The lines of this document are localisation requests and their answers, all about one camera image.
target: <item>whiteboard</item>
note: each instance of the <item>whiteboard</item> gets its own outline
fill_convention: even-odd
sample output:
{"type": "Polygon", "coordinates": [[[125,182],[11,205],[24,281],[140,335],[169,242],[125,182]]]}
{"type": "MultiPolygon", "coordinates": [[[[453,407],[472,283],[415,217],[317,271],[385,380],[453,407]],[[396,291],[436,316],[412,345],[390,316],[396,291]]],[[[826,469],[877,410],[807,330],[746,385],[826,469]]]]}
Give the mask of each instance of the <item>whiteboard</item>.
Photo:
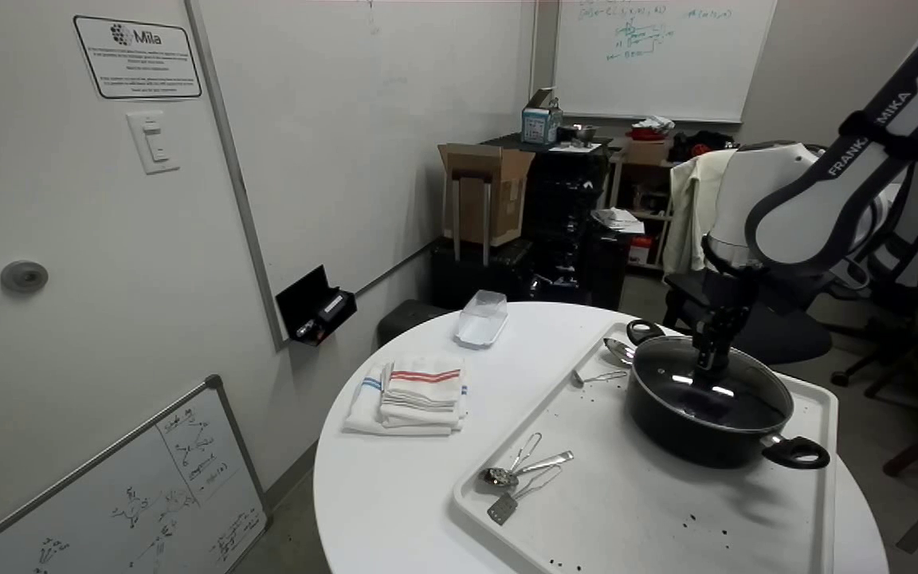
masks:
{"type": "Polygon", "coordinates": [[[436,145],[520,129],[532,0],[198,0],[270,295],[440,235],[436,145]]]}
{"type": "Polygon", "coordinates": [[[566,115],[742,122],[777,0],[560,0],[566,115]]]}
{"type": "Polygon", "coordinates": [[[218,380],[0,526],[0,574],[218,574],[267,518],[218,380]]]}

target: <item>floor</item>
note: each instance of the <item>floor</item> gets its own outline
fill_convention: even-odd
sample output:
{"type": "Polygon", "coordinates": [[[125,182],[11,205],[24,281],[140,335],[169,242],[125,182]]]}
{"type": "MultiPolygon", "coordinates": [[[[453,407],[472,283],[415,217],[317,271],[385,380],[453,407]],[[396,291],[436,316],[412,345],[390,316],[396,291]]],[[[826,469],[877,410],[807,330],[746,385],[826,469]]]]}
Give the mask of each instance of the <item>floor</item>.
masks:
{"type": "MultiPolygon", "coordinates": [[[[633,316],[664,316],[664,286],[657,278],[630,275],[622,291],[622,308],[633,316]]],[[[835,302],[822,296],[812,307],[812,316],[840,326],[862,326],[874,308],[854,302],[835,302]]],[[[887,385],[880,399],[862,399],[862,385],[883,372],[880,368],[859,372],[849,385],[832,385],[832,372],[848,368],[862,353],[862,340],[835,339],[835,348],[826,356],[807,364],[777,368],[789,375],[819,382],[832,389],[840,401],[839,421],[839,453],[857,486],[862,489],[870,510],[877,518],[880,536],[888,552],[892,574],[918,574],[918,552],[906,556],[892,542],[906,533],[918,518],[918,465],[911,465],[900,478],[888,478],[880,473],[883,459],[900,450],[911,438],[918,438],[918,371],[913,360],[897,360],[892,368],[895,382],[887,385]]],[[[322,574],[327,572],[322,542],[313,518],[313,473],[308,455],[296,461],[290,478],[276,489],[273,512],[267,533],[247,549],[239,560],[235,574],[322,574]]]]}

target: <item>desk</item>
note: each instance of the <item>desk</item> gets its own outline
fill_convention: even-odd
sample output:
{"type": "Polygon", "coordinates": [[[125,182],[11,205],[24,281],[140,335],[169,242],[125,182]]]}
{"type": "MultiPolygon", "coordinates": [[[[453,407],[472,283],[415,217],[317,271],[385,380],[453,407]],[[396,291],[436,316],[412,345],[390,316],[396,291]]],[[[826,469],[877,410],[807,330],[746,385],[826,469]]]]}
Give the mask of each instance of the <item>desk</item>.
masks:
{"type": "MultiPolygon", "coordinates": [[[[376,350],[337,393],[315,453],[315,519],[330,572],[507,572],[445,518],[453,486],[483,459],[508,423],[572,371],[604,330],[625,318],[591,307],[508,302],[491,350],[453,345],[453,316],[422,323],[376,350]],[[368,368],[397,353],[458,353],[472,410],[453,438],[362,438],[341,421],[368,368]]],[[[840,459],[835,489],[835,572],[887,572],[874,512],[840,459]]]]}

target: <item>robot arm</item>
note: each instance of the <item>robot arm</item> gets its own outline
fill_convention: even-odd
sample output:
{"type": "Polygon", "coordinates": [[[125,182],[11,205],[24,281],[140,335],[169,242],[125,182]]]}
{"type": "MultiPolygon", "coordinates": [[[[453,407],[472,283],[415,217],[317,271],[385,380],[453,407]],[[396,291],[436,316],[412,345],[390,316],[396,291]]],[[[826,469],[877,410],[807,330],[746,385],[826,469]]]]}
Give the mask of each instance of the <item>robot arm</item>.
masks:
{"type": "MultiPolygon", "coordinates": [[[[754,201],[746,242],[763,267],[826,271],[857,242],[874,197],[918,162],[918,47],[839,140],[792,182],[754,201]]],[[[895,206],[918,205],[906,184],[895,206]]]]}

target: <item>printed sign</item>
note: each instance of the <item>printed sign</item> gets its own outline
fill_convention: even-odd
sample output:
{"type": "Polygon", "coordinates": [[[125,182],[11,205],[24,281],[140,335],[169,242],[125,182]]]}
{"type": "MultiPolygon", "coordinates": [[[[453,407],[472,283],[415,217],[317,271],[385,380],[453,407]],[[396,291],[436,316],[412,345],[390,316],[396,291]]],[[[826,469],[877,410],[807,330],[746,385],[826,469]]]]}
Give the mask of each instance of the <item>printed sign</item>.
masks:
{"type": "Polygon", "coordinates": [[[74,27],[103,98],[200,97],[185,30],[92,15],[75,15],[74,27]]]}

